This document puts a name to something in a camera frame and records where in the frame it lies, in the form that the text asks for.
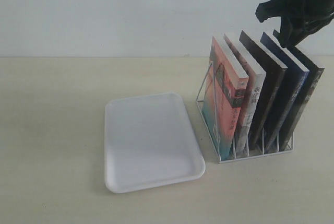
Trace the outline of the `blue moon cover book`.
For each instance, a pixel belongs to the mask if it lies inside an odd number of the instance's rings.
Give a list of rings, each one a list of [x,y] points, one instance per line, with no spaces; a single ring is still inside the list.
[[[282,124],[287,118],[287,114],[308,76],[309,70],[292,53],[283,49],[274,35],[264,32],[260,42],[288,67],[284,72],[284,78],[264,124],[264,151],[268,152],[275,143]]]

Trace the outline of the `dark brown cover book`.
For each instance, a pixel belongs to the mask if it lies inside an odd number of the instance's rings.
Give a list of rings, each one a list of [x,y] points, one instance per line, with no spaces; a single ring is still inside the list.
[[[260,141],[265,121],[288,67],[262,43],[252,39],[245,31],[241,31],[239,41],[266,72],[249,131],[249,148],[254,150]]]

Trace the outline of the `black cover book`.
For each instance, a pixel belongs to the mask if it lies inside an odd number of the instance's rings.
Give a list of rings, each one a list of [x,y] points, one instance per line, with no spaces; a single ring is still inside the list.
[[[279,131],[279,151],[284,151],[286,149],[293,131],[295,130],[325,69],[324,65],[319,61],[313,57],[307,56],[297,47],[288,46],[287,50],[309,70],[309,73]]]

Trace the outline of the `white pink spine book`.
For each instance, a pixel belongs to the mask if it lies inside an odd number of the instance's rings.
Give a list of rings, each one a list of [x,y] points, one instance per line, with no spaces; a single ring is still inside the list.
[[[235,153],[240,155],[248,143],[248,133],[266,72],[234,34],[226,33],[223,38],[248,75],[248,83],[234,134]]]

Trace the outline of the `orange teal cover book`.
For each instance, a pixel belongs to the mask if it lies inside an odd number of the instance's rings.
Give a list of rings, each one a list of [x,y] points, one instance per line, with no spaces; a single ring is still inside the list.
[[[213,37],[209,62],[213,70],[207,77],[205,111],[217,107],[221,158],[229,156],[236,124],[248,83],[248,75],[222,37]]]

